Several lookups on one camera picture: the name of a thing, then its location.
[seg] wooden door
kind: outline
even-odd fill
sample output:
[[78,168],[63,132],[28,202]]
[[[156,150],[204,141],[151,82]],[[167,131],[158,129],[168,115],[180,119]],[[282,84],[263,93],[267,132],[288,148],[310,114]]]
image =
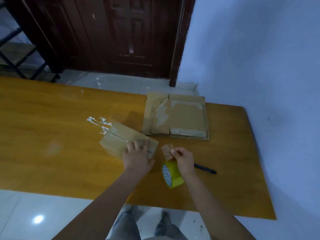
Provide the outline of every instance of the wooden door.
[[95,69],[95,57],[74,0],[25,0],[66,68]]
[[99,71],[169,77],[179,0],[75,0]]

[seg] wooden table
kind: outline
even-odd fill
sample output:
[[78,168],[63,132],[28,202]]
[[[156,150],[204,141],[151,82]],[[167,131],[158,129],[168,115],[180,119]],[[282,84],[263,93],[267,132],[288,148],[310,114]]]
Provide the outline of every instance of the wooden table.
[[[145,95],[0,77],[0,189],[96,198],[123,171],[99,144],[99,118],[141,131],[145,101]],[[245,110],[207,103],[207,114],[210,141],[153,137],[156,164],[128,202],[196,210],[186,185],[169,189],[162,177],[160,147],[172,143],[218,172],[197,169],[232,214],[275,219]]]

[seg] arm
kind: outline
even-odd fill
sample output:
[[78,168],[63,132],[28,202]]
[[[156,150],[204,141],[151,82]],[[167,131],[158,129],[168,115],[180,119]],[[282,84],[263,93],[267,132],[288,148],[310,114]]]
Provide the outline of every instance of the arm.
[[123,153],[124,172],[53,240],[106,239],[130,193],[154,165],[154,159],[148,160],[148,144],[146,140],[142,150],[137,141],[128,143],[128,152]]
[[255,239],[251,233],[215,200],[198,178],[193,155],[185,148],[171,150],[178,168],[212,239]]

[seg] small cardboard box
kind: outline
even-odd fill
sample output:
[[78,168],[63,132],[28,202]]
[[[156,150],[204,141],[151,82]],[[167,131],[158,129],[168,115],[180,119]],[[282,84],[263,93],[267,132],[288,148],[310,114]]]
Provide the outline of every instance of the small cardboard box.
[[142,133],[208,141],[209,129],[205,98],[148,93]]
[[143,148],[146,139],[149,140],[148,158],[151,159],[155,155],[159,142],[118,122],[112,123],[112,127],[106,132],[100,144],[110,155],[122,159],[122,153],[126,150],[129,141],[137,140],[140,148]]

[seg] black pen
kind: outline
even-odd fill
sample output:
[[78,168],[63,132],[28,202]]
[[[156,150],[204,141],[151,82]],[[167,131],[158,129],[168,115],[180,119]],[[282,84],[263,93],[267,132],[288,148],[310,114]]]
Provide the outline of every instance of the black pen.
[[217,174],[217,172],[215,170],[207,168],[207,167],[204,167],[204,166],[201,166],[199,164],[194,164],[194,167],[198,168],[198,169],[202,169],[202,170],[207,171],[209,173]]

